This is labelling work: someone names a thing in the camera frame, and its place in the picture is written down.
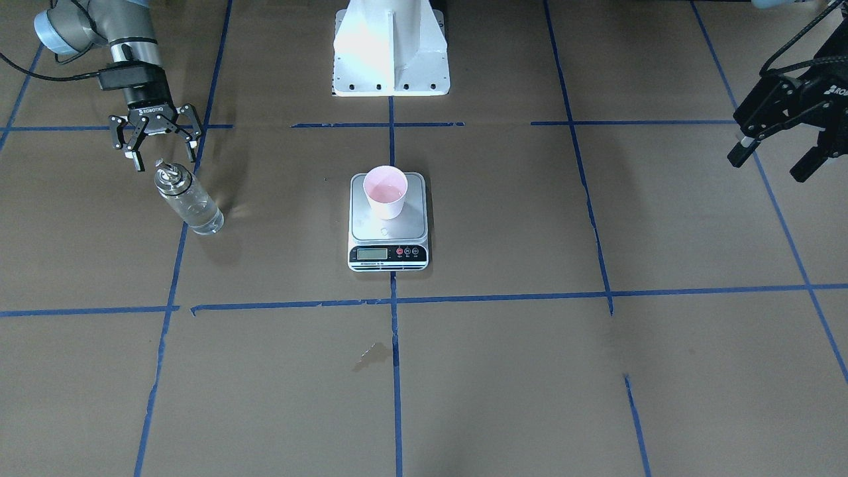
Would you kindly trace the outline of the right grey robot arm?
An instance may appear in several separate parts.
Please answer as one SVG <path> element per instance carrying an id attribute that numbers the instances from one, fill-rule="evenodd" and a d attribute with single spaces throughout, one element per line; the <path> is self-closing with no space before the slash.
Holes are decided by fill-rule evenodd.
<path id="1" fill-rule="evenodd" d="M 204 130 L 193 105 L 176 105 L 148 1 L 54 1 L 34 18 L 40 41 L 57 57 L 75 60 L 108 48 L 112 61 L 93 74 L 100 90 L 122 91 L 127 114 L 111 115 L 111 144 L 144 171 L 140 145 L 148 136 L 178 134 L 195 162 Z"/>

